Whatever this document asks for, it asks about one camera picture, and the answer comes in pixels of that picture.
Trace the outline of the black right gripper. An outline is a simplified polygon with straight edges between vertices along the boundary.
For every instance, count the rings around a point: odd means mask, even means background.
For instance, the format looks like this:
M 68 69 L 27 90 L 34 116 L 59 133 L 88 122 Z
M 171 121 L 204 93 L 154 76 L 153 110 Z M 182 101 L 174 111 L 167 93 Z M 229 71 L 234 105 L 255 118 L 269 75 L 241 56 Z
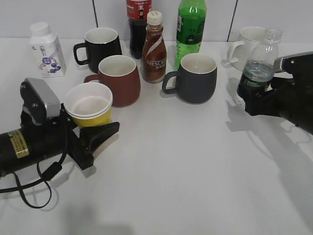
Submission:
M 251 116 L 266 115 L 287 120 L 300 120 L 301 112 L 295 97 L 295 82 L 292 78 L 274 77 L 270 91 L 263 86 L 252 87 L 239 83 L 238 93 L 245 102 L 245 111 Z

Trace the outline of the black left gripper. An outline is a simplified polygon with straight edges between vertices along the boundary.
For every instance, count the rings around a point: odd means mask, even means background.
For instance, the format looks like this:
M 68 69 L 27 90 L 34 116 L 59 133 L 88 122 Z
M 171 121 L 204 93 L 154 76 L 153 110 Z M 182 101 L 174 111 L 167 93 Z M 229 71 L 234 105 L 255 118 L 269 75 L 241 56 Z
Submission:
M 100 126 L 84 127 L 77 137 L 73 129 L 77 127 L 72 118 L 61 106 L 57 117 L 45 119 L 42 123 L 35 120 L 28 108 L 23 106 L 21 113 L 21 132 L 29 154 L 20 158 L 21 168 L 59 154 L 68 154 L 85 170 L 93 166 L 93 153 L 106 140 L 118 133 L 119 122 Z

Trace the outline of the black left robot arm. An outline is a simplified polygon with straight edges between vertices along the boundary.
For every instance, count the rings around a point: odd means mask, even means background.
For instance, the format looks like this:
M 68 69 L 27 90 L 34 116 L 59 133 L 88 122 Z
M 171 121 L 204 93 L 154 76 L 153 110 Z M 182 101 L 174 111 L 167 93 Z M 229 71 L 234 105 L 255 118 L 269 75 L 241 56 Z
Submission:
M 0 136 L 0 174 L 16 172 L 39 161 L 62 154 L 64 150 L 81 170 L 93 166 L 93 153 L 119 131 L 120 123 L 84 127 L 74 133 L 76 124 L 61 109 L 58 117 L 35 125 L 32 116 L 21 113 L 21 127 Z

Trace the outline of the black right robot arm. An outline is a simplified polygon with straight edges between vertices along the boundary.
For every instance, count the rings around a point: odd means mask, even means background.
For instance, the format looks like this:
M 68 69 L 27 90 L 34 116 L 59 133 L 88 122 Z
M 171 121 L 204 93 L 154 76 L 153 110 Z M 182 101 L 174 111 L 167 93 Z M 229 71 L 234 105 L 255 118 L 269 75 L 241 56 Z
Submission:
M 241 76 L 238 95 L 251 116 L 284 118 L 308 133 L 313 133 L 313 84 L 294 78 L 274 77 L 257 83 Z

